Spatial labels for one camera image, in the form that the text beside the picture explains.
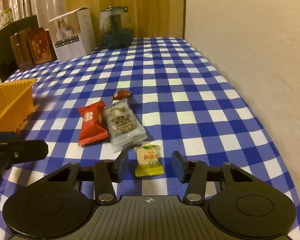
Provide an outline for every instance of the metal screw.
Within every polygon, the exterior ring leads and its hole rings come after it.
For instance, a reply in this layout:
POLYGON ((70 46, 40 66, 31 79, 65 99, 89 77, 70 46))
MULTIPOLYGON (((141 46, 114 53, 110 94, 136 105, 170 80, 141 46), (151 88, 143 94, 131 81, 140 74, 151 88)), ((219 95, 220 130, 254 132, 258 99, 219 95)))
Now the metal screw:
POLYGON ((189 201, 199 201, 201 199, 201 196, 196 193, 191 193, 186 196, 186 199, 189 201))
POLYGON ((101 194, 98 196, 98 199, 100 199, 101 201, 111 201, 114 199, 114 196, 108 193, 105 194, 101 194))

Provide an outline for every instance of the brown candy wrapper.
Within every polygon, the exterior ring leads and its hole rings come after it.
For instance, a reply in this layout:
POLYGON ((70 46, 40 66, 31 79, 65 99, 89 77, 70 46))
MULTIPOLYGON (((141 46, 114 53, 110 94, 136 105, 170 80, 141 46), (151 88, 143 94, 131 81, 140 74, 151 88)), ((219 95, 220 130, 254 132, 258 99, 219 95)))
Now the brown candy wrapper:
POLYGON ((129 96, 131 96, 131 91, 130 90, 119 90, 118 92, 116 92, 113 97, 112 97, 112 101, 113 100, 121 100, 121 99, 124 99, 124 98, 127 98, 129 96))

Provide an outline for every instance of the blue and white checkered tablecloth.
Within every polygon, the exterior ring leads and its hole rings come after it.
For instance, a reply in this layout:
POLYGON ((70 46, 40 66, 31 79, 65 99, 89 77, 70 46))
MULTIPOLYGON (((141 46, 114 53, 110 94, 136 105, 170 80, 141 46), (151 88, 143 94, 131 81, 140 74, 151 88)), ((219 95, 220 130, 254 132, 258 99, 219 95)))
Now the blue and white checkered tablecloth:
MULTIPOLYGON (((18 164, 3 173, 0 240, 10 236, 2 206, 15 191, 66 163, 86 166, 118 156, 109 140, 78 146, 82 119, 77 108, 99 100, 109 105, 116 91, 127 88, 133 93, 130 107, 148 135, 145 144, 161 146, 159 161, 165 174, 136 179, 129 171, 120 184, 114 184, 118 196, 168 194, 182 198, 186 185, 178 182, 172 169, 174 150, 210 166, 231 162, 293 200, 297 218, 289 236, 300 239, 299 198, 274 143, 234 88, 183 39, 138 39, 129 48, 17 71, 8 81, 27 78, 38 79, 33 91, 39 106, 21 137, 45 140, 49 154, 44 160, 18 164)), ((135 162, 133 149, 128 153, 135 162)), ((81 191, 92 197, 92 183, 84 184, 81 191)), ((208 182, 206 197, 217 191, 215 184, 208 182)))

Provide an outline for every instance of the crosshair symbol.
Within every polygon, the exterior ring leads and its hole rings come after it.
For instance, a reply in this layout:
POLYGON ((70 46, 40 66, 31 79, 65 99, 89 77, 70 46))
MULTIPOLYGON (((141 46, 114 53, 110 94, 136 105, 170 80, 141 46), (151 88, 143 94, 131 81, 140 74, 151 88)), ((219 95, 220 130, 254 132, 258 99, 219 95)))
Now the crosshair symbol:
POLYGON ((153 198, 147 198, 145 201, 147 201, 148 203, 152 203, 155 200, 153 198))

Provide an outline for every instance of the wooden cabinet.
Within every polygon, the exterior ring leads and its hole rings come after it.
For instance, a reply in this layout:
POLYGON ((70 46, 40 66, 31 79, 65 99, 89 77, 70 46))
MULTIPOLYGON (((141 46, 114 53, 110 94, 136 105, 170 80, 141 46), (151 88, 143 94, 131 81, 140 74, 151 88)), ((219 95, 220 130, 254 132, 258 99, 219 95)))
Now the wooden cabinet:
POLYGON ((67 11, 88 7, 97 42, 100 42, 99 13, 108 6, 128 6, 134 36, 184 36, 184 0, 66 0, 67 11))

